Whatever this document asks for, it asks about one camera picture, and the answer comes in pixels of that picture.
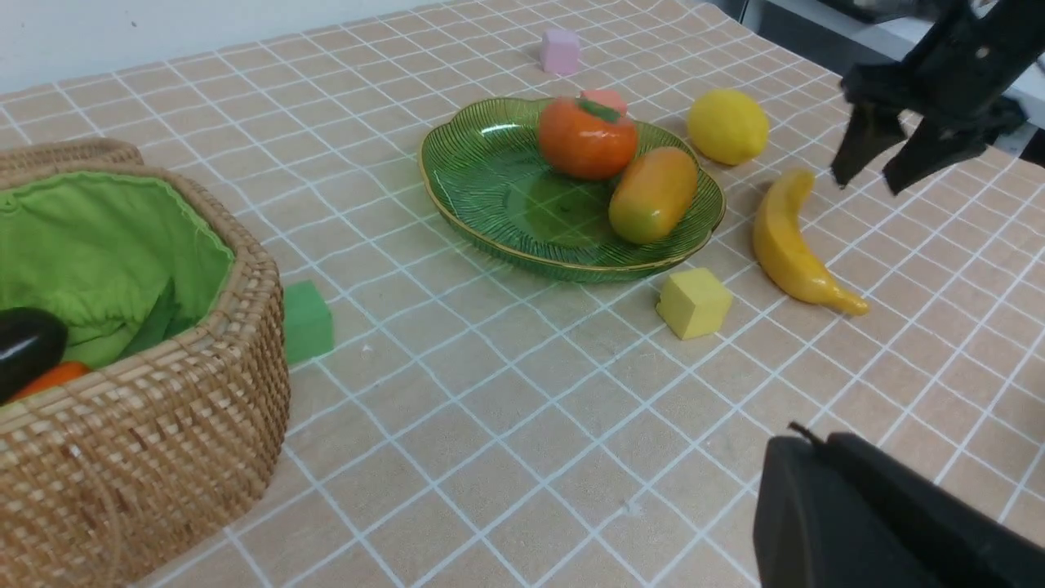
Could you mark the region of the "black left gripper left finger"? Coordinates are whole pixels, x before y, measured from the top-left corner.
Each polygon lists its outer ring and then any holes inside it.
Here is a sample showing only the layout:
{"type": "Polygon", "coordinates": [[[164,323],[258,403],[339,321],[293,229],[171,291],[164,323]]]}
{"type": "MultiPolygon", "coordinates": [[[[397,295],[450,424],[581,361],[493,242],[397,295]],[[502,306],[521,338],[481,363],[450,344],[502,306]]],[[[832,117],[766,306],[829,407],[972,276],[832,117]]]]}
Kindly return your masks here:
{"type": "Polygon", "coordinates": [[[763,587],[937,587],[798,423],[767,443],[754,505],[763,587]]]}

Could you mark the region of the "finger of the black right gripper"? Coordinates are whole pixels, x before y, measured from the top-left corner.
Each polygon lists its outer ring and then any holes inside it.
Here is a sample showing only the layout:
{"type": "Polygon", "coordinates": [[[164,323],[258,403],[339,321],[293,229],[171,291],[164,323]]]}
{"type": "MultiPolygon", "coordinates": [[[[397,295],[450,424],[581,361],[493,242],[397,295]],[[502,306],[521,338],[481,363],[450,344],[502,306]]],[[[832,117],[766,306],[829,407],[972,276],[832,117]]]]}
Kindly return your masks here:
{"type": "Polygon", "coordinates": [[[885,164],[886,186],[896,196],[927,177],[977,158],[985,152],[989,137],[985,130],[950,130],[922,119],[903,148],[885,164]]]}
{"type": "Polygon", "coordinates": [[[907,139],[900,122],[902,111],[889,105],[855,103],[843,140],[831,163],[832,177],[840,189],[874,159],[907,139]]]}

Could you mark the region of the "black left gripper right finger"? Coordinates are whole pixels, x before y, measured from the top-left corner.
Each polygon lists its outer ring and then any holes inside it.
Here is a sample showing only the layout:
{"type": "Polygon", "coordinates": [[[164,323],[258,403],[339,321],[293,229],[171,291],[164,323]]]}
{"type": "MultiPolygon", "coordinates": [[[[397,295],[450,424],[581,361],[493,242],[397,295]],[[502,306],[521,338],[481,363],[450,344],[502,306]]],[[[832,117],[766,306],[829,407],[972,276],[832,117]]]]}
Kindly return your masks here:
{"type": "Polygon", "coordinates": [[[825,460],[945,587],[1042,587],[1043,548],[967,505],[854,433],[825,440],[825,460]]]}

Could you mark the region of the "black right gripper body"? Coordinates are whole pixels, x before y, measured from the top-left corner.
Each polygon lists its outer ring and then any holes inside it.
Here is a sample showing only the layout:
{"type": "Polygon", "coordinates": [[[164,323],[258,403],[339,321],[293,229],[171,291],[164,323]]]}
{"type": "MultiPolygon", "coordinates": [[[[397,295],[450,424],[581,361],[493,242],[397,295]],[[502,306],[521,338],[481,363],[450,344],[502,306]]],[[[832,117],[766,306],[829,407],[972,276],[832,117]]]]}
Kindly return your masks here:
{"type": "Polygon", "coordinates": [[[847,103],[889,105],[990,136],[1021,127],[1029,115],[1005,92],[1043,53],[1044,3],[998,1],[982,16],[967,1],[937,6],[936,22],[902,60],[847,71],[847,103]]]}

